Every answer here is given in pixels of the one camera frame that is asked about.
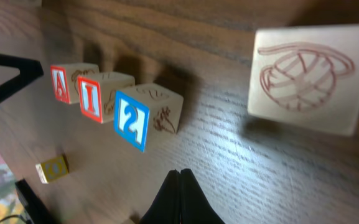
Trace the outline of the red letter A block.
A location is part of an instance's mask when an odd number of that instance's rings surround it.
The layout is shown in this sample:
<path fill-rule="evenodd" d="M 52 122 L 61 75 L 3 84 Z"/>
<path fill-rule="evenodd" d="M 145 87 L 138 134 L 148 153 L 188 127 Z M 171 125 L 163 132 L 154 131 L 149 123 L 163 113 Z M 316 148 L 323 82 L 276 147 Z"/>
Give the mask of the red letter A block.
<path fill-rule="evenodd" d="M 50 66 L 55 98 L 66 104 L 79 103 L 78 77 L 99 73 L 93 63 L 66 63 Z"/>

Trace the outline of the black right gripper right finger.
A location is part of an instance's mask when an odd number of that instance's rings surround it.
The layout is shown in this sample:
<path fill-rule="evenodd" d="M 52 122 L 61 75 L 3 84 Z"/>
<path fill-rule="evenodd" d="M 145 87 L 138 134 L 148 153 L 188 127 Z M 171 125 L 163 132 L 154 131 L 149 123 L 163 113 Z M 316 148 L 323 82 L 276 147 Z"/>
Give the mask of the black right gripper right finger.
<path fill-rule="evenodd" d="M 180 214 L 183 224 L 225 224 L 209 204 L 191 169 L 180 172 Z"/>

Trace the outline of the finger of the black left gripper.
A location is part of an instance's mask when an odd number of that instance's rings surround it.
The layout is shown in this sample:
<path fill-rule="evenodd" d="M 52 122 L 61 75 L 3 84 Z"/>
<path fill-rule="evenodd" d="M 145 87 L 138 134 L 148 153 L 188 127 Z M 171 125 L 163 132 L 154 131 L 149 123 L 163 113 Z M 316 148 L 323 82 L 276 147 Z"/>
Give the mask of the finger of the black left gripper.
<path fill-rule="evenodd" d="M 44 75 L 41 63 L 29 58 L 0 54 L 0 66 L 20 71 L 16 77 L 0 85 L 0 103 Z"/>

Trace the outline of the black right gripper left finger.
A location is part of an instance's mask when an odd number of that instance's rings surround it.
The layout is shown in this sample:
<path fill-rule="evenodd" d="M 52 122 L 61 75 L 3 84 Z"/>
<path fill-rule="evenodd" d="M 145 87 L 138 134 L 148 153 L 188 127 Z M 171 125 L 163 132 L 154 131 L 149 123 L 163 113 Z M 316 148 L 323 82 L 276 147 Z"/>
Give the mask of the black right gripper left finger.
<path fill-rule="evenodd" d="M 180 223 L 180 174 L 170 170 L 164 179 L 152 205 L 139 224 L 179 224 Z"/>

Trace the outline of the blue number 2 block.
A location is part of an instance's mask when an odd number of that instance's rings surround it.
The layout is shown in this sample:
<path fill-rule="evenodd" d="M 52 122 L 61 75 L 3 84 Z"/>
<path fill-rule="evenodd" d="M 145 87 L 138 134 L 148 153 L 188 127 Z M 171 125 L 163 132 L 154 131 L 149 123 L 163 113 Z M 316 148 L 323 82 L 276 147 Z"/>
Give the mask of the blue number 2 block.
<path fill-rule="evenodd" d="M 160 145 L 178 131 L 184 97 L 155 83 L 118 90 L 115 95 L 114 129 L 144 152 Z"/>

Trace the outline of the red letter I block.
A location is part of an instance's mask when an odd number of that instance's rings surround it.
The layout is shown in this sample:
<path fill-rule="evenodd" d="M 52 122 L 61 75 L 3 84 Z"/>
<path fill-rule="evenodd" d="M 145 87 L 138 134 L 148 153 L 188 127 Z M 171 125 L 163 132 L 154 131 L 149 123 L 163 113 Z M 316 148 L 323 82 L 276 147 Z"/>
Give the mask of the red letter I block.
<path fill-rule="evenodd" d="M 135 85 L 135 78 L 119 72 L 103 72 L 78 77 L 82 114 L 98 123 L 114 120 L 115 94 Z"/>

